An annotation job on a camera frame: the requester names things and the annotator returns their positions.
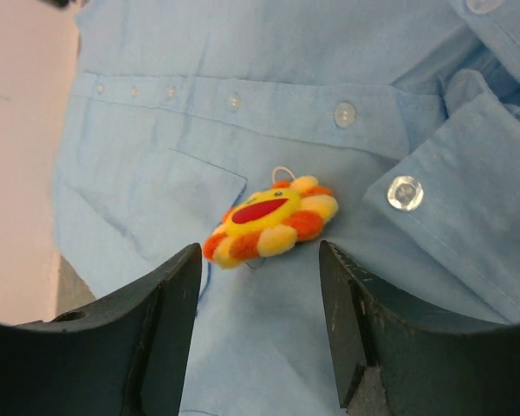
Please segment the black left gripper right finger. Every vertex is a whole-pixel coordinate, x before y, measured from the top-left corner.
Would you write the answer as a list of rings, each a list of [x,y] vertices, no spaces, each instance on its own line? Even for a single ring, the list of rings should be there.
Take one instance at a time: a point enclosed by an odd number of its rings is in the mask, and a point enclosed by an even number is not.
[[[520,324],[460,315],[319,249],[339,404],[351,415],[520,415]]]

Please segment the light blue button shirt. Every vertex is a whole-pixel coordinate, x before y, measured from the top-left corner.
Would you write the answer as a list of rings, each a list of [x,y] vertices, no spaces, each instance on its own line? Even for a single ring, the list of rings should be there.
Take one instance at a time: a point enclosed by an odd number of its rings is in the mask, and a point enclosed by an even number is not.
[[[323,237],[451,312],[520,323],[520,1],[91,1],[54,179],[97,296],[206,240],[273,174]]]

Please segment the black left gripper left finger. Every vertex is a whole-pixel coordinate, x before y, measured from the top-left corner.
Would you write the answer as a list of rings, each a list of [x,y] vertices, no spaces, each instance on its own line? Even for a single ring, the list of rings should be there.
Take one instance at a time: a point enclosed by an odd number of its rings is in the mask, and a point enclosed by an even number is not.
[[[51,322],[0,324],[0,415],[178,414],[201,275],[190,244]]]

